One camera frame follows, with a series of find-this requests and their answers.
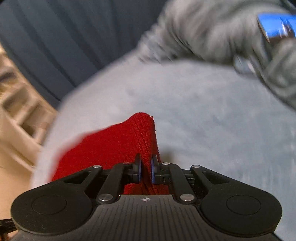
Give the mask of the grey blue crumpled blanket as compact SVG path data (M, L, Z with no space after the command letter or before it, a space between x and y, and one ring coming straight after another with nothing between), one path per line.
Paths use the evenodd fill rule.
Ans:
M168 1L138 48L144 61L194 55L206 62L232 63L241 56L280 100L295 107L295 38L270 40L260 14L295 13L294 1Z

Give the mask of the red knit garment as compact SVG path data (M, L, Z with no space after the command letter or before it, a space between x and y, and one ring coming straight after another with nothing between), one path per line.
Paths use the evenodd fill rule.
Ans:
M152 184L151 159L159 155L154 118L147 113L135 113L122 123L85 135L61 152L51 180L69 176L93 165L104 170L124 162L133 162L137 154L142 159L142 176L138 184L125 185L127 195L167 195L166 185Z

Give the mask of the light blue fleece bed sheet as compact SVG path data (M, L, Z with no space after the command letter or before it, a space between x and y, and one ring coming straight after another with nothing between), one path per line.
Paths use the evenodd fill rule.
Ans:
M276 234L295 240L295 111L261 82L195 59L142 63L125 56L61 102L31 180L47 183L62 150L86 133L154 117L160 154L263 189L282 205Z

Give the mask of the dark blue curtain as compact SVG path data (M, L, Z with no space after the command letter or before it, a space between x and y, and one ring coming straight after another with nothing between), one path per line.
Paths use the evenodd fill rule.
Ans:
M1 1L1 44L53 107L137 46L164 1Z

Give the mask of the white bookshelf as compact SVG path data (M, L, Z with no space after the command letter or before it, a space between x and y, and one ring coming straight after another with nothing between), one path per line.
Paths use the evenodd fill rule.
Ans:
M33 172L56 115L1 49L1 149Z

